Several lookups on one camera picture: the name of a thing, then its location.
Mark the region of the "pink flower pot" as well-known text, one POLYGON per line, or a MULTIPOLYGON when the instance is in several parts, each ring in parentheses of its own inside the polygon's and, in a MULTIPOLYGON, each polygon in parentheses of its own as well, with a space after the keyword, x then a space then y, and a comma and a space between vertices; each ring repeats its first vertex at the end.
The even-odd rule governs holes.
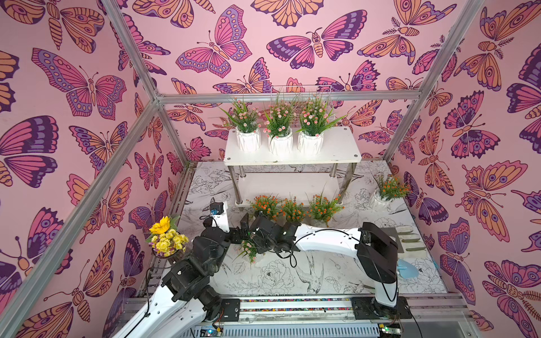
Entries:
POLYGON ((269 150, 274 156, 287 156, 293 148, 292 123, 295 107, 279 96, 262 112, 264 133, 268 137, 269 150))
POLYGON ((253 264, 256 262, 256 257, 258 255, 258 246, 253 239, 245 239, 241 243, 241 251, 239 257, 246 258, 249 263, 253 264))
POLYGON ((344 116, 337 117, 333 105, 322 97, 301 103, 298 149, 301 154, 315 156, 323 148, 325 131, 335 127, 344 116))
POLYGON ((259 111, 251 104, 234 100, 229 110, 222 111, 235 127, 238 146, 243 152, 255 152, 261 146, 259 111))

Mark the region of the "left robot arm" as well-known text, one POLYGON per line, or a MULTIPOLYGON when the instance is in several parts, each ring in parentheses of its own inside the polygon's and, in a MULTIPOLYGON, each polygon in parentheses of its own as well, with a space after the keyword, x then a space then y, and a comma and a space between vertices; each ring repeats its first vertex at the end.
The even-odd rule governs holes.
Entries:
POLYGON ((240 319, 240 300, 223 299, 210 285, 231 244, 249 235, 246 214, 238 228, 230 228, 226 215, 212 215, 208 225, 194 238, 191 252, 174 263, 160 286, 133 319, 115 337, 183 337, 202 322, 211 323, 205 337, 221 336, 223 324, 240 319))

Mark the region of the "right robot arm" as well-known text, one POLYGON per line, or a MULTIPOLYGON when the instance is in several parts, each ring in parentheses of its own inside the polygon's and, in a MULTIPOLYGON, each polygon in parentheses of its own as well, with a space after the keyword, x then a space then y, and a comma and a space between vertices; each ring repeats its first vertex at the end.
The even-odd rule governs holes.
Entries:
POLYGON ((317 228, 304 223, 279 224, 258 216, 249 226, 248 238, 259 254, 273 252, 295 268, 297 252, 328 252, 357 259, 365 275, 375 283, 373 312, 396 311, 399 303, 397 242, 377 225, 364 222, 359 228, 317 228))

